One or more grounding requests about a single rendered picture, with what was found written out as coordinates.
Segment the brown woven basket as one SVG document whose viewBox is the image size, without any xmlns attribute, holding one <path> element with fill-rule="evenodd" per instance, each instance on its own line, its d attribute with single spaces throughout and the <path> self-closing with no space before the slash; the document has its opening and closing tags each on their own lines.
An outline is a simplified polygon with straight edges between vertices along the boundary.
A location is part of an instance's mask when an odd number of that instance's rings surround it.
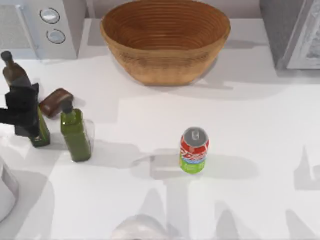
<svg viewBox="0 0 320 240">
<path fill-rule="evenodd" d="M 212 66 L 231 22 L 200 1 L 135 0 L 106 13 L 100 33 L 134 80 L 147 86 L 183 86 Z"/>
</svg>

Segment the grey round microwave knob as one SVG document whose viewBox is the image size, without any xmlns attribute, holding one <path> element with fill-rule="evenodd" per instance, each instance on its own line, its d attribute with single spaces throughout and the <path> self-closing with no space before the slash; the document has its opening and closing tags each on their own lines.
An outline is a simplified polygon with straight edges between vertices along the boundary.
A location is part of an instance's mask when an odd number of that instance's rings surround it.
<svg viewBox="0 0 320 240">
<path fill-rule="evenodd" d="M 56 45 L 63 44 L 66 41 L 66 35 L 58 29 L 47 31 L 46 37 L 51 43 Z"/>
<path fill-rule="evenodd" d="M 42 9 L 39 12 L 40 18 L 47 24 L 56 24 L 60 21 L 60 14 L 54 8 Z"/>
</svg>

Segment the green pump bottle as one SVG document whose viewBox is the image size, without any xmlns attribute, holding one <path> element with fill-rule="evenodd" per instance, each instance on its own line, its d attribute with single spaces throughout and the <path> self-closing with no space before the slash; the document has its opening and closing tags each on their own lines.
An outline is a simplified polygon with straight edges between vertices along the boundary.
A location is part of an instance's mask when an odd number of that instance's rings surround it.
<svg viewBox="0 0 320 240">
<path fill-rule="evenodd" d="M 91 158 L 92 150 L 83 112 L 74 108 L 71 100 L 64 100 L 60 107 L 60 131 L 71 159 L 75 163 L 86 162 Z"/>
</svg>

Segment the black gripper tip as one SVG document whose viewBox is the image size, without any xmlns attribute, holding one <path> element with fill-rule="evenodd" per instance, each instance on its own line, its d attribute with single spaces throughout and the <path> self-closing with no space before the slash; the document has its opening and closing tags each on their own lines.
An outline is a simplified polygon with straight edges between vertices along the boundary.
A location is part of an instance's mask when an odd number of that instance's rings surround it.
<svg viewBox="0 0 320 240">
<path fill-rule="evenodd" d="M 11 86 L 5 94 L 7 108 L 0 108 L 0 124 L 22 128 L 15 134 L 36 138 L 40 135 L 38 117 L 39 84 L 31 86 Z"/>
</svg>

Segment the dark olive bottle, black cap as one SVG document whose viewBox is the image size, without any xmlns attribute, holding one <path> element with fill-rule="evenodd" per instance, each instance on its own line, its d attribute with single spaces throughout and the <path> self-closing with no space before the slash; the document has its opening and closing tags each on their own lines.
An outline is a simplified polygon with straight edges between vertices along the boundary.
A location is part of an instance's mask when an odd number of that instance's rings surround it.
<svg viewBox="0 0 320 240">
<path fill-rule="evenodd" d="M 9 91 L 11 86 L 30 87 L 31 85 L 33 85 L 28 77 L 27 72 L 18 63 L 14 61 L 13 55 L 10 51 L 3 51 L 0 54 L 0 57 L 5 63 L 5 67 L 3 68 L 2 73 L 8 84 Z M 31 144 L 35 148 L 45 147 L 51 143 L 49 129 L 47 127 L 47 124 L 44 121 L 44 118 L 39 108 L 39 95 L 38 95 L 38 118 L 39 118 L 39 130 L 40 130 L 39 136 L 38 137 L 23 136 L 23 137 L 29 138 Z M 23 131 L 21 127 L 15 127 L 15 126 L 14 126 L 14 130 L 15 130 L 15 135 L 16 135 L 16 131 L 20 131 L 20 132 Z"/>
</svg>

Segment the pale microwave oven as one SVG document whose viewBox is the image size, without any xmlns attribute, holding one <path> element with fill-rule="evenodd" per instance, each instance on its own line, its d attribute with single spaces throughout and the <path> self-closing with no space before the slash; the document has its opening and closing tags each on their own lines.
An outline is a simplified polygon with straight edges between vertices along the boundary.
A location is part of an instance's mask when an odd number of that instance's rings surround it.
<svg viewBox="0 0 320 240">
<path fill-rule="evenodd" d="M 32 37 L 38 46 L 38 60 L 74 60 L 78 58 L 85 18 L 86 0 L 23 0 L 27 7 L 27 19 Z M 53 8 L 60 14 L 56 24 L 45 23 L 40 18 L 40 10 Z M 47 31 L 62 31 L 66 40 L 62 44 L 51 43 Z"/>
</svg>

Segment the glass microwave door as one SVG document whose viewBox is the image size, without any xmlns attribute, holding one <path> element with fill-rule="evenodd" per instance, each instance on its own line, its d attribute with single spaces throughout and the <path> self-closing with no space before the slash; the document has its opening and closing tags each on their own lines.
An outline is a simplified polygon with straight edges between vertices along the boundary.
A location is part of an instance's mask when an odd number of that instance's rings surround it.
<svg viewBox="0 0 320 240">
<path fill-rule="evenodd" d="M 9 51 L 16 59 L 38 59 L 38 46 L 23 0 L 0 0 L 0 53 Z"/>
</svg>

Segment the red and green can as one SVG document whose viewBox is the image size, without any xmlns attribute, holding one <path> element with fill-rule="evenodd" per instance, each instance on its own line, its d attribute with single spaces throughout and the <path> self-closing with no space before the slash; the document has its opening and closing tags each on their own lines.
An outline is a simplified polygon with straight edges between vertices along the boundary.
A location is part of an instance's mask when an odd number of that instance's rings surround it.
<svg viewBox="0 0 320 240">
<path fill-rule="evenodd" d="M 188 128 L 180 139 L 180 168 L 188 174 L 200 173 L 205 167 L 209 144 L 209 137 L 202 128 Z"/>
</svg>

